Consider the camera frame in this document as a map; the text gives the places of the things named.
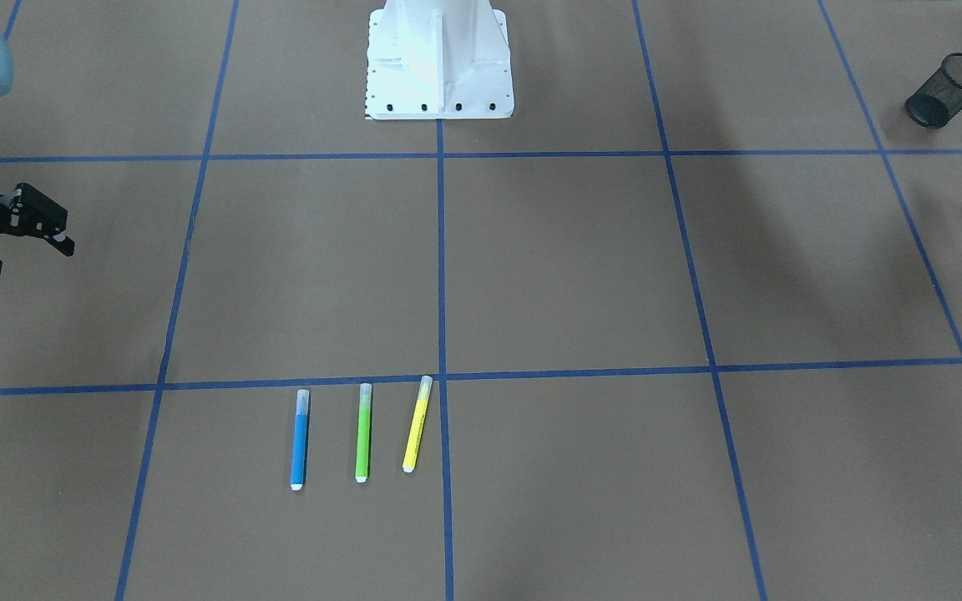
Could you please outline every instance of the mesh pencil cup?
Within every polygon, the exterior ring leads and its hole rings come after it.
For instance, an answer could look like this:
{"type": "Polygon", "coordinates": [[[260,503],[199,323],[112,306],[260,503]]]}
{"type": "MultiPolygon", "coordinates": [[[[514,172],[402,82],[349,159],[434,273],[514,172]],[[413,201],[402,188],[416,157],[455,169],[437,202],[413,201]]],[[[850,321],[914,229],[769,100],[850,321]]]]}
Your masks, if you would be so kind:
{"type": "Polygon", "coordinates": [[[904,110],[912,121],[924,127],[938,129],[962,109],[962,53],[945,57],[942,66],[930,76],[911,98],[905,100],[904,110]]]}

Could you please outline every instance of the grid line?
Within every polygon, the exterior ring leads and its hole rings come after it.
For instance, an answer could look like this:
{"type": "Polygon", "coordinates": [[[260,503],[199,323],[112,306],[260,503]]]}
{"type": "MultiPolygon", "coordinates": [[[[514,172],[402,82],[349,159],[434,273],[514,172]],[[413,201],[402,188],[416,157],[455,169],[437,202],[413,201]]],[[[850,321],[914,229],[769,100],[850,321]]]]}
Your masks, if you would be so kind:
{"type": "MultiPolygon", "coordinates": [[[[962,365],[962,357],[925,357],[911,359],[868,359],[867,361],[802,361],[783,364],[718,364],[719,373],[770,371],[824,371],[842,369],[900,368],[901,366],[962,365]]],[[[485,380],[542,380],[551,377],[619,377],[619,376],[684,376],[710,373],[710,366],[630,366],[630,368],[549,369],[526,371],[448,372],[447,381],[485,380]]],[[[233,391],[246,388],[279,388],[305,386],[342,386],[371,384],[402,384],[418,381],[424,374],[393,374],[393,376],[322,376],[282,377],[270,380],[166,381],[164,384],[93,384],[77,386],[17,386],[0,387],[0,396],[91,395],[91,393],[163,391],[233,391]]]]}
{"type": "Polygon", "coordinates": [[[229,12],[229,27],[225,32],[225,45],[221,50],[221,66],[218,71],[217,85],[214,88],[214,99],[210,103],[210,122],[206,126],[206,141],[203,143],[203,159],[199,164],[199,175],[195,179],[195,195],[191,200],[191,212],[188,215],[188,228],[184,236],[184,248],[180,252],[180,269],[177,271],[176,287],[173,292],[173,305],[169,313],[169,324],[165,327],[165,350],[161,357],[161,365],[158,368],[158,381],[155,386],[154,400],[150,404],[150,419],[148,422],[148,432],[144,441],[144,457],[140,461],[139,475],[136,480],[136,494],[133,499],[133,510],[129,517],[129,532],[125,537],[125,548],[121,557],[121,571],[118,575],[117,593],[114,595],[115,601],[124,601],[125,589],[129,584],[129,568],[133,559],[133,548],[136,543],[136,533],[139,527],[140,511],[144,506],[144,490],[146,487],[146,476],[150,468],[150,454],[154,448],[155,433],[158,426],[158,414],[161,410],[161,399],[165,391],[165,377],[169,372],[169,359],[173,351],[173,337],[176,334],[176,318],[180,311],[180,298],[184,294],[184,282],[188,271],[188,259],[190,258],[191,237],[195,234],[195,217],[199,214],[199,205],[202,202],[203,185],[206,180],[206,168],[210,164],[210,147],[214,143],[214,129],[217,126],[218,108],[221,103],[221,90],[225,87],[225,73],[229,68],[229,56],[232,51],[232,38],[236,31],[236,15],[240,11],[240,0],[232,0],[232,8],[229,12]]]}
{"type": "Polygon", "coordinates": [[[730,417],[726,409],[726,396],[722,392],[722,379],[718,376],[717,363],[715,361],[715,350],[711,345],[711,330],[707,327],[707,314],[703,305],[703,296],[700,293],[700,281],[697,278],[696,263],[692,259],[692,246],[688,228],[685,225],[685,214],[682,210],[681,194],[678,190],[678,178],[675,174],[675,164],[671,157],[671,146],[667,142],[667,130],[663,122],[663,110],[660,106],[660,95],[656,87],[656,76],[652,72],[652,61],[648,54],[648,41],[645,37],[645,26],[640,19],[640,7],[637,0],[633,3],[633,16],[637,26],[637,37],[640,42],[641,57],[645,62],[645,72],[648,75],[648,87],[652,94],[652,107],[656,111],[656,127],[660,133],[660,142],[665,153],[664,160],[667,167],[667,178],[671,182],[671,198],[678,215],[678,229],[681,233],[682,246],[685,252],[685,265],[688,269],[688,276],[692,284],[692,296],[696,301],[697,316],[700,320],[700,334],[703,337],[703,347],[707,353],[707,371],[711,373],[711,385],[715,389],[715,401],[718,405],[718,416],[722,422],[722,435],[726,438],[726,453],[729,456],[730,472],[733,476],[733,487],[737,490],[737,505],[741,509],[741,521],[745,530],[745,543],[748,545],[748,554],[752,559],[752,574],[756,579],[756,591],[760,601],[767,601],[767,582],[763,578],[763,569],[760,564],[759,551],[756,547],[755,529],[752,528],[752,513],[748,508],[748,498],[745,495],[744,482],[741,477],[741,463],[737,460],[737,445],[733,441],[733,430],[730,426],[730,417]]]}
{"type": "Polygon", "coordinates": [[[844,66],[845,75],[848,76],[848,82],[852,84],[852,90],[856,94],[856,100],[859,101],[860,110],[863,110],[863,118],[867,121],[867,127],[870,129],[871,137],[874,138],[875,147],[878,147],[878,156],[881,156],[886,174],[889,175],[889,183],[893,184],[893,191],[897,195],[901,212],[904,213],[904,220],[908,221],[909,231],[911,231],[912,237],[915,240],[916,250],[919,251],[919,258],[923,260],[923,266],[927,270],[928,277],[930,277],[930,284],[933,285],[934,292],[938,294],[938,302],[942,306],[945,319],[948,321],[949,329],[952,332],[952,338],[955,339],[955,345],[957,345],[959,349],[959,357],[962,358],[962,336],[959,335],[959,328],[957,324],[955,324],[955,318],[952,316],[952,310],[949,308],[948,301],[945,298],[945,292],[942,290],[938,274],[934,271],[933,263],[930,261],[930,255],[927,254],[927,247],[925,247],[923,243],[923,237],[919,235],[919,227],[916,227],[912,210],[909,209],[908,201],[904,198],[904,191],[901,190],[900,183],[897,181],[893,163],[889,160],[889,152],[886,151],[882,144],[882,137],[878,136],[878,129],[874,126],[874,119],[871,118],[871,111],[867,107],[867,100],[863,99],[863,92],[860,91],[859,84],[856,83],[856,77],[852,74],[852,65],[848,63],[848,56],[844,53],[843,46],[841,46],[841,39],[837,35],[837,29],[833,26],[833,20],[829,17],[829,11],[826,11],[826,3],[823,0],[817,1],[818,10],[822,12],[826,27],[829,29],[829,35],[833,38],[833,46],[836,47],[838,56],[841,58],[841,64],[844,66]]]}
{"type": "MultiPolygon", "coordinates": [[[[633,156],[875,156],[962,155],[962,149],[615,149],[615,151],[492,151],[446,152],[444,159],[604,159],[633,156]]],[[[318,152],[318,153],[221,153],[202,154],[109,154],[75,156],[0,156],[0,164],[26,163],[153,163],[153,161],[202,160],[405,160],[436,159],[433,152],[318,152]]]]}
{"type": "Polygon", "coordinates": [[[443,480],[443,596],[455,598],[451,520],[451,432],[448,430],[447,244],[444,239],[443,120],[436,119],[436,231],[438,232],[438,381],[440,385],[440,467],[443,480]]]}
{"type": "MultiPolygon", "coordinates": [[[[117,601],[123,601],[125,586],[129,577],[129,565],[131,552],[134,548],[134,538],[144,499],[144,486],[146,474],[148,474],[150,454],[152,454],[155,433],[157,427],[158,413],[163,398],[164,391],[203,391],[204,389],[221,388],[261,388],[277,386],[323,386],[339,384],[359,384],[363,381],[371,383],[401,383],[401,381],[416,381],[420,374],[404,374],[404,376],[334,376],[334,377],[313,377],[313,379],[281,379],[281,380],[250,380],[250,381],[180,381],[171,383],[167,381],[170,355],[175,337],[176,319],[179,314],[180,298],[183,295],[184,283],[187,273],[188,258],[190,258],[190,242],[195,232],[195,217],[197,217],[199,205],[201,203],[204,179],[207,166],[211,160],[352,160],[352,159],[435,159],[438,165],[438,353],[439,353],[439,373],[438,381],[440,385],[440,426],[442,426],[442,465],[443,465],[443,524],[444,524],[444,585],[446,585],[447,601],[453,601],[454,597],[454,569],[453,569],[453,539],[452,539],[452,514],[451,514],[451,462],[450,462],[450,432],[448,427],[448,381],[476,381],[476,380],[516,380],[516,379],[541,379],[541,377],[596,377],[596,376],[673,376],[673,374],[703,374],[711,376],[711,383],[715,389],[715,396],[718,404],[719,416],[721,416],[722,429],[726,438],[727,450],[729,453],[730,465],[732,465],[733,480],[737,488],[737,499],[740,503],[742,518],[744,522],[746,539],[749,552],[752,555],[753,573],[756,577],[758,593],[761,601],[767,600],[767,589],[765,588],[760,560],[755,543],[755,535],[752,531],[751,514],[748,511],[748,503],[744,493],[744,486],[741,479],[740,467],[737,461],[737,450],[734,446],[732,426],[730,426],[729,416],[726,410],[724,392],[722,392],[721,373],[753,372],[753,371],[782,371],[782,370],[825,370],[825,369],[867,369],[884,368],[885,366],[943,366],[943,365],[962,365],[962,339],[959,337],[957,325],[952,318],[951,311],[947,305],[945,296],[940,289],[938,278],[933,271],[927,252],[925,252],[923,242],[919,237],[911,212],[904,200],[904,194],[894,175],[893,167],[889,161],[889,155],[962,155],[962,149],[886,149],[878,136],[873,121],[867,110],[863,95],[860,94],[858,84],[852,74],[852,69],[848,65],[848,60],[844,56],[837,32],[833,27],[828,12],[826,12],[823,0],[818,0],[823,16],[829,27],[829,32],[833,37],[837,50],[843,60],[845,72],[853,85],[856,96],[863,110],[863,115],[867,119],[868,125],[874,137],[875,149],[669,149],[663,117],[661,117],[660,98],[658,98],[656,80],[654,79],[651,61],[646,46],[646,36],[644,26],[642,26],[639,5],[637,0],[633,3],[634,17],[636,20],[637,33],[641,46],[642,58],[645,62],[646,75],[648,75],[650,92],[652,95],[653,109],[656,113],[656,125],[658,134],[661,138],[661,151],[538,151],[538,152],[446,152],[444,151],[443,122],[436,122],[436,136],[438,136],[438,151],[436,153],[309,153],[309,154],[212,154],[210,152],[213,144],[214,130],[217,122],[217,114],[220,104],[221,91],[224,88],[226,68],[228,68],[230,57],[230,46],[234,35],[236,16],[240,0],[232,1],[228,32],[225,35],[225,46],[222,50],[221,66],[218,75],[218,83],[215,88],[213,103],[210,110],[209,128],[206,133],[206,141],[203,153],[198,155],[105,155],[105,156],[13,156],[0,157],[0,164],[38,164],[38,163],[133,163],[133,161],[199,161],[200,170],[195,186],[194,198],[190,212],[190,220],[184,240],[184,248],[180,257],[180,269],[177,275],[175,298],[173,298],[172,311],[167,325],[167,335],[165,335],[165,351],[163,359],[159,365],[157,381],[146,384],[118,384],[118,385],[91,385],[91,386],[45,386],[45,387],[19,387],[19,388],[0,388],[0,396],[7,395],[53,395],[53,393],[95,393],[95,392],[153,392],[154,400],[152,411],[149,415],[148,432],[144,442],[144,457],[141,460],[140,474],[137,479],[136,494],[134,495],[133,512],[129,520],[129,535],[126,537],[125,548],[122,557],[121,572],[119,581],[117,601]],[[915,239],[921,259],[923,259],[925,269],[927,269],[932,284],[938,293],[939,303],[942,304],[946,314],[946,319],[950,324],[952,335],[959,347],[959,357],[938,357],[938,358],[912,358],[912,359],[879,359],[879,361],[812,361],[812,362],[783,362],[783,364],[751,364],[751,365],[718,365],[715,361],[713,346],[711,346],[711,334],[706,322],[705,305],[703,305],[700,293],[699,282],[696,274],[694,259],[692,259],[691,241],[685,225],[685,218],[681,205],[681,198],[676,183],[675,169],[673,169],[672,157],[676,156],[742,156],[742,155],[764,155],[764,156],[783,156],[783,155],[816,155],[816,156],[840,156],[840,155],[877,155],[884,161],[887,172],[889,172],[890,182],[898,196],[901,209],[904,211],[906,220],[909,222],[913,237],[915,239]],[[444,239],[444,161],[447,159],[564,159],[565,157],[635,157],[635,156],[656,156],[663,157],[666,163],[669,184],[671,184],[671,194],[675,203],[676,215],[678,215],[679,229],[682,236],[683,250],[685,252],[686,266],[690,271],[692,292],[696,301],[698,318],[701,326],[703,343],[705,343],[707,354],[706,366],[656,366],[656,368],[611,368],[611,369],[569,369],[569,370],[534,370],[534,371],[501,371],[501,372],[462,372],[449,373],[447,369],[447,337],[446,337],[446,240],[444,239]]],[[[22,0],[15,0],[10,19],[4,30],[5,37],[10,37],[17,14],[22,4],[22,0]]]]}

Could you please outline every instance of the green marker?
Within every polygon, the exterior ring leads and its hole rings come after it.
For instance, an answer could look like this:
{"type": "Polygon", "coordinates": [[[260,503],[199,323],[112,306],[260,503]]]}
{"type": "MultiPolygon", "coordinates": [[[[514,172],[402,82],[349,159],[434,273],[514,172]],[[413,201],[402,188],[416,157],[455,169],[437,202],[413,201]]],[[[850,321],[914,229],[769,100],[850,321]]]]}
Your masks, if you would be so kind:
{"type": "Polygon", "coordinates": [[[370,477],[370,406],[373,385],[363,384],[358,392],[358,443],[355,447],[355,482],[370,477]]]}

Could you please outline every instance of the blue marker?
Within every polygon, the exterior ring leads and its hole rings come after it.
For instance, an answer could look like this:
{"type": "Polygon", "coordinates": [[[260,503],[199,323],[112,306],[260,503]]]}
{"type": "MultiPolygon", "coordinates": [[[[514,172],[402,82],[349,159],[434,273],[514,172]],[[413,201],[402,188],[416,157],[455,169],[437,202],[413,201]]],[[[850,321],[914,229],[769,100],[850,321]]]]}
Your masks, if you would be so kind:
{"type": "Polygon", "coordinates": [[[306,418],[310,414],[310,391],[295,395],[295,441],[291,443],[291,490],[301,491],[306,480],[306,418]]]}

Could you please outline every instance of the marker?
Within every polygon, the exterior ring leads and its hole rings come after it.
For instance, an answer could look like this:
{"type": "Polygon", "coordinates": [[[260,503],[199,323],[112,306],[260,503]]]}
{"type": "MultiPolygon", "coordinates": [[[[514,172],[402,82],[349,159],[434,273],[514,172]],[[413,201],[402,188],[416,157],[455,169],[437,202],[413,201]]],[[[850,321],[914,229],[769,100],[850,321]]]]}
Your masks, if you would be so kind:
{"type": "Polygon", "coordinates": [[[291,443],[291,490],[301,491],[306,480],[306,418],[310,391],[295,393],[295,441],[291,443]]]}
{"type": "Polygon", "coordinates": [[[370,406],[373,385],[363,384],[358,391],[358,437],[355,444],[355,482],[370,477],[370,406]]]}
{"type": "Polygon", "coordinates": [[[423,376],[418,388],[418,399],[415,401],[415,416],[411,420],[411,435],[408,437],[408,449],[403,454],[403,471],[413,472],[418,465],[418,447],[421,446],[421,430],[425,427],[425,411],[428,409],[428,393],[433,389],[433,379],[423,376]]]}

